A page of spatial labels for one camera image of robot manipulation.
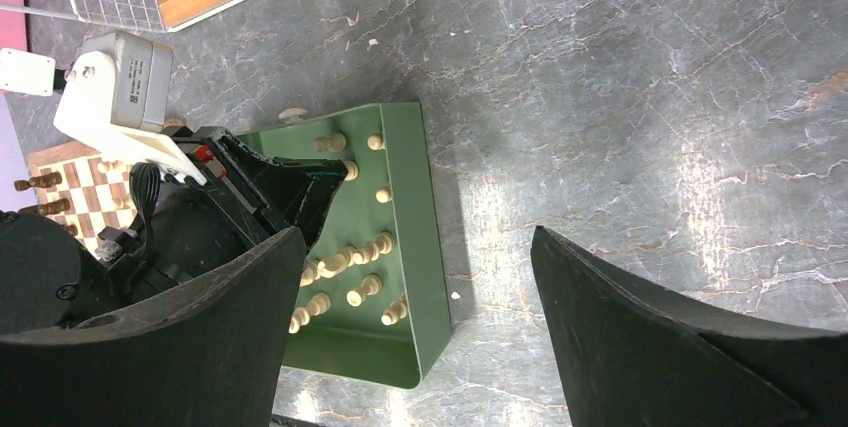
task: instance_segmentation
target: gray marble surface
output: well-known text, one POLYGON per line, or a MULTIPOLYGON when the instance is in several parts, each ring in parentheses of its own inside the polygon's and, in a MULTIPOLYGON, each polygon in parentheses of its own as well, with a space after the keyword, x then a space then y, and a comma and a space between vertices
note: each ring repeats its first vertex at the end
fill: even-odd
MULTIPOLYGON (((60 8, 67 0, 31 0, 60 8)), ((283 370, 328 425, 569 425, 529 262, 543 224, 709 303, 848 329, 848 0, 250 0, 158 40, 171 113, 419 100, 454 338, 400 391, 283 370)), ((31 19, 74 58, 101 28, 31 19)), ((25 151, 56 99, 9 96, 25 151)))

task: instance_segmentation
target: white bracket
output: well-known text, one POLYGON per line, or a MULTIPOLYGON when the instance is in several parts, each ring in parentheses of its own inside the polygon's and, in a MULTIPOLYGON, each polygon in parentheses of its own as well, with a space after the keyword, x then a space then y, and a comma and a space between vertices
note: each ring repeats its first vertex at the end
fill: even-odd
POLYGON ((15 49, 0 49, 0 90, 49 97, 53 95, 56 60, 15 49))
POLYGON ((167 135, 111 123, 116 68, 103 52, 87 52, 68 72, 53 125, 65 134, 126 164, 152 162, 164 172, 190 176, 198 184, 206 177, 167 135))

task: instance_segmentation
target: chess piece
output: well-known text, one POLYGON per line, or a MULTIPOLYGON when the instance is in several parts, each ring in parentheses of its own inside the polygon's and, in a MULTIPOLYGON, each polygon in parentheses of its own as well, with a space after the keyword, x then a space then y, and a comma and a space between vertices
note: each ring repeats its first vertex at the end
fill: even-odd
POLYGON ((296 334, 301 327, 308 324, 312 317, 317 317, 333 306, 330 301, 330 296, 324 292, 318 292, 311 299, 306 307, 298 307, 292 313, 291 322, 289 322, 289 333, 296 334))
POLYGON ((326 137, 318 137, 312 142, 312 146, 318 152, 341 152, 347 147, 347 139, 341 132, 336 132, 326 137))
POLYGON ((356 162, 352 160, 343 160, 342 161, 347 167, 347 175, 345 176, 346 181, 355 180, 359 177, 359 166, 356 165, 356 162))
POLYGON ((185 120, 171 117, 165 119, 165 122, 162 123, 162 130, 167 129, 168 127, 185 127, 185 125, 185 120))
POLYGON ((309 303, 306 304, 306 311, 312 317, 317 317, 330 310, 332 306, 333 302, 330 301, 330 296, 324 292, 318 292, 309 299, 309 303))
POLYGON ((409 314, 409 307, 406 305, 406 294, 403 294, 383 312, 380 322, 383 325, 395 325, 400 322, 400 319, 406 318, 407 314, 409 314))
POLYGON ((365 299, 377 295, 383 288, 383 282, 375 274, 371 274, 362 280, 362 285, 347 293, 347 303, 352 307, 359 307, 365 299))
POLYGON ((353 254, 356 249, 347 246, 326 259, 318 262, 318 273, 321 277, 332 279, 333 277, 344 272, 348 267, 353 265, 353 254))
POLYGON ((374 134, 368 137, 368 148, 371 150, 385 150, 386 142, 383 140, 383 134, 374 134))
POLYGON ((392 189, 387 185, 377 191, 376 197, 377 202, 381 204, 388 203, 392 200, 392 189))
POLYGON ((303 122, 303 116, 309 114, 306 109, 301 109, 300 107, 292 107, 290 109, 286 109, 277 116, 280 120, 289 124, 297 124, 303 122))
POLYGON ((377 244, 377 247, 380 248, 381 254, 388 254, 393 248, 395 248, 395 238, 389 232, 380 232, 380 234, 374 238, 374 242, 377 244))
POLYGON ((389 232, 381 232, 374 240, 365 242, 353 253, 353 263, 367 264, 377 260, 381 254, 388 254, 395 247, 395 238, 389 232))
POLYGON ((15 181, 15 190, 18 192, 23 192, 30 187, 35 187, 39 189, 48 189, 53 187, 54 185, 59 185, 62 183, 62 174, 59 172, 50 172, 44 175, 37 175, 35 177, 30 177, 29 180, 16 180, 15 181))
POLYGON ((296 334, 301 327, 309 323, 309 311, 305 307, 298 307, 292 313, 292 320, 289 322, 289 333, 296 334))
POLYGON ((38 215, 56 215, 61 214, 66 210, 70 210, 71 201, 68 199, 59 199, 54 200, 53 202, 48 202, 46 204, 41 205, 30 205, 29 207, 24 207, 19 210, 19 213, 30 213, 30 214, 38 214, 38 215))
POLYGON ((113 162, 103 161, 97 164, 97 171, 101 174, 106 174, 109 172, 126 172, 127 164, 121 162, 120 160, 116 160, 113 162))
POLYGON ((380 246, 377 245, 373 240, 369 240, 365 242, 359 249, 356 250, 353 254, 353 263, 358 265, 364 265, 368 262, 374 262, 380 257, 380 246))
POLYGON ((121 209, 132 209, 135 206, 133 205, 132 200, 130 200, 130 199, 126 199, 126 198, 115 199, 115 198, 113 198, 112 199, 112 207, 115 210, 121 210, 121 209))
POLYGON ((318 274, 318 261, 310 260, 307 262, 306 268, 303 269, 303 273, 300 275, 300 286, 307 286, 319 278, 321 278, 321 276, 318 274))

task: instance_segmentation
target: green tray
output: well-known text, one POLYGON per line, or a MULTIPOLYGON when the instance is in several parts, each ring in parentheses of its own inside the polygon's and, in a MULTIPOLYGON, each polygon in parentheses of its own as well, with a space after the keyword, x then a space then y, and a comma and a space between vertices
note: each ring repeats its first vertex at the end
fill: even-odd
POLYGON ((332 299, 330 310, 289 336, 283 365, 379 384, 416 387, 450 340, 451 327, 439 246, 433 189, 417 103, 371 104, 303 123, 240 135, 266 156, 294 159, 345 159, 359 166, 359 176, 345 182, 330 207, 321 237, 308 259, 331 256, 346 245, 359 247, 382 231, 391 232, 395 248, 366 265, 353 265, 332 279, 304 286, 298 306, 318 292, 332 299), (347 148, 320 153, 315 138, 342 132, 347 148), (385 150, 371 150, 369 136, 383 134, 385 150), (377 202, 378 189, 389 185, 392 201, 377 202), (382 290, 359 307, 346 301, 371 273, 382 290), (380 316, 406 294, 409 315, 384 326, 380 316))

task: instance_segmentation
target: screw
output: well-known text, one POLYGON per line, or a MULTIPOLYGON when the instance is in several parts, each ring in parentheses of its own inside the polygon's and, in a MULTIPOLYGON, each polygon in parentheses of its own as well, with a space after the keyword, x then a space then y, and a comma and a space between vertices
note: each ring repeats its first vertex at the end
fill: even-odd
POLYGON ((65 284, 56 289, 56 297, 59 300, 74 300, 77 296, 77 286, 74 284, 65 284))

